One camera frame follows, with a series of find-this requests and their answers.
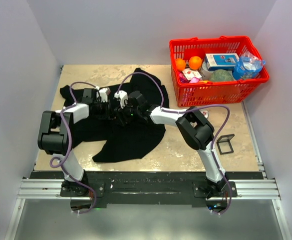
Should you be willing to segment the black t-shirt garment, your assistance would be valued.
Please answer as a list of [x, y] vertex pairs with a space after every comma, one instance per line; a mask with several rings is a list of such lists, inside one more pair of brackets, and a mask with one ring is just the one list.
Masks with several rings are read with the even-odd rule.
[[[140, 91], [148, 103], [169, 107], [165, 86], [156, 76], [141, 68], [135, 69], [135, 75], [121, 89], [127, 93]], [[113, 120], [89, 117], [75, 125], [73, 147], [82, 142], [105, 141], [102, 149], [92, 158], [96, 163], [141, 159], [161, 142], [165, 131], [163, 124], [145, 124], [135, 120], [127, 126], [120, 126]]]

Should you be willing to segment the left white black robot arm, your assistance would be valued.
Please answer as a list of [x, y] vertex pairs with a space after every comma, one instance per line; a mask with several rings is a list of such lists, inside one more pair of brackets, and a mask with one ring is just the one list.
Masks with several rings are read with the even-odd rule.
[[51, 168], [61, 167], [64, 174], [62, 187], [77, 196], [89, 194], [88, 178], [74, 152], [74, 127], [89, 117], [106, 119], [110, 116], [110, 88], [85, 88], [83, 96], [61, 110], [42, 113], [37, 144], [39, 149], [51, 155]]

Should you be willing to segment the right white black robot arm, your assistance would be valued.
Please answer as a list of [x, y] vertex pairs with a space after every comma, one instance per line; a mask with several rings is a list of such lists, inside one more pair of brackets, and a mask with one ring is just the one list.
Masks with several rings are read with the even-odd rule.
[[119, 102], [115, 109], [116, 120], [123, 126], [140, 120], [150, 125], [176, 127], [186, 144], [198, 153], [204, 165], [206, 170], [204, 190], [207, 191], [207, 198], [218, 197], [221, 194], [232, 197], [232, 187], [214, 147], [216, 141], [214, 127], [199, 108], [191, 107], [180, 111], [149, 104], [139, 91], [127, 94], [119, 90], [114, 94], [114, 98]]

